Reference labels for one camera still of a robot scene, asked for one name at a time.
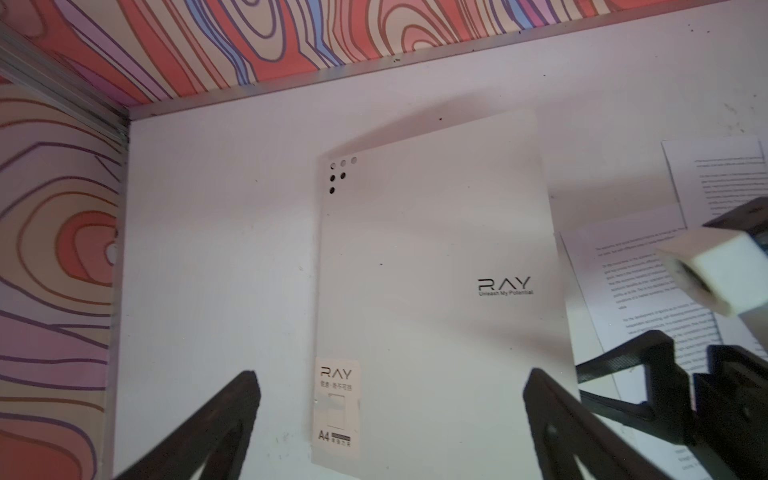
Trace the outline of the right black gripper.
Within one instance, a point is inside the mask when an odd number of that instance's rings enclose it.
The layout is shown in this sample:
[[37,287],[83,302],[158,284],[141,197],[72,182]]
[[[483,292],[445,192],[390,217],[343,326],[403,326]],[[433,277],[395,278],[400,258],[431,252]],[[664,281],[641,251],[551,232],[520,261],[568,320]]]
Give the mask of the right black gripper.
[[[767,361],[739,346],[707,348],[693,376],[691,452],[713,479],[767,477]],[[591,412],[671,444],[693,440],[688,374],[671,337],[651,330],[576,366],[580,384],[612,376],[618,398],[582,390]]]

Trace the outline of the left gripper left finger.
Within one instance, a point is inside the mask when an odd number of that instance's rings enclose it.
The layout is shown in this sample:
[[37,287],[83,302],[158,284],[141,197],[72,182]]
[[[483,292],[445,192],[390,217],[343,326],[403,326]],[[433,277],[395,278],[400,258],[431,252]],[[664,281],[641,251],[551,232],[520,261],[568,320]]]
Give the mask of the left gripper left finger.
[[256,373],[246,370],[190,416],[120,479],[238,479],[261,400]]

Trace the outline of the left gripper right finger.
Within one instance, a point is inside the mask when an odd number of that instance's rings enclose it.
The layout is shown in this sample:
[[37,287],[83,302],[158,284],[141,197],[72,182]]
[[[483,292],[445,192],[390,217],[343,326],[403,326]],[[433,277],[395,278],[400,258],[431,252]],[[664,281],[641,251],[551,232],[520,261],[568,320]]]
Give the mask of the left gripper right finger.
[[523,390],[538,465],[544,479],[665,479],[544,370],[531,370]]

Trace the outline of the white RAY file folder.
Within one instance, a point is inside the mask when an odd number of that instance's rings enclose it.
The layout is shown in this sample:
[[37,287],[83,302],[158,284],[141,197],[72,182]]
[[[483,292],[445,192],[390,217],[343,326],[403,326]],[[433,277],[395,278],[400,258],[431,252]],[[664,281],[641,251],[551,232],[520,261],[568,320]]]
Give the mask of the white RAY file folder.
[[326,161],[312,460],[358,479],[537,479],[523,390],[577,389],[533,111]]

